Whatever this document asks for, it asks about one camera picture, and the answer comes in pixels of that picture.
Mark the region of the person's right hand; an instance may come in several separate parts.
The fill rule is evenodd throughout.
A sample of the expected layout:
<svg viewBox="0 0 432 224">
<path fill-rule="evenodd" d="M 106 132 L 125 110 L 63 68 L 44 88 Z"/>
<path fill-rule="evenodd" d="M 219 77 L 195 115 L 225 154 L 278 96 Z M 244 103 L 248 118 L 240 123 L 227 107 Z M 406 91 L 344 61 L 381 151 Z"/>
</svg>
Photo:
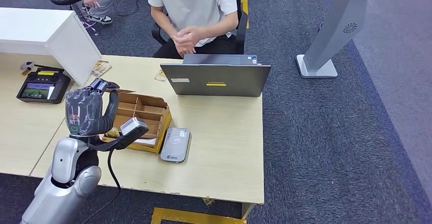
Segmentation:
<svg viewBox="0 0 432 224">
<path fill-rule="evenodd" d="M 175 46 L 177 53 L 183 58 L 186 54 L 195 54 L 195 48 L 189 48 L 189 47 L 184 47 L 184 46 L 179 46 L 176 45 Z"/>
</svg>

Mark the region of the person's left hand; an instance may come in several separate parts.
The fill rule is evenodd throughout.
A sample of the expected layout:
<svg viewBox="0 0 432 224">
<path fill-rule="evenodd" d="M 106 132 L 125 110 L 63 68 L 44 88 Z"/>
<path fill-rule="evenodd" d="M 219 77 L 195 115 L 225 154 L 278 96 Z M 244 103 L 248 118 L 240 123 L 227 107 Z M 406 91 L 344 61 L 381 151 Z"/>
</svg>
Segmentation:
<svg viewBox="0 0 432 224">
<path fill-rule="evenodd" d="M 203 27 L 191 26 L 182 29 L 172 37 L 175 44 L 184 48 L 194 48 L 195 45 L 203 39 Z"/>
</svg>

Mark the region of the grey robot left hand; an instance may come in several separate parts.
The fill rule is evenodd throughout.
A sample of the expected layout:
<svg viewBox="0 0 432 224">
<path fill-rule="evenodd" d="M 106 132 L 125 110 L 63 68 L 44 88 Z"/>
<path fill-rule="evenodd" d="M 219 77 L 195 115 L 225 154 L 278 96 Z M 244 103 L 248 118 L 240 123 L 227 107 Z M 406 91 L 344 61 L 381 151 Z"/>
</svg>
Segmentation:
<svg viewBox="0 0 432 224">
<path fill-rule="evenodd" d="M 89 137 L 110 131 L 119 105 L 119 85 L 101 78 L 66 93 L 66 124 L 71 136 Z"/>
</svg>

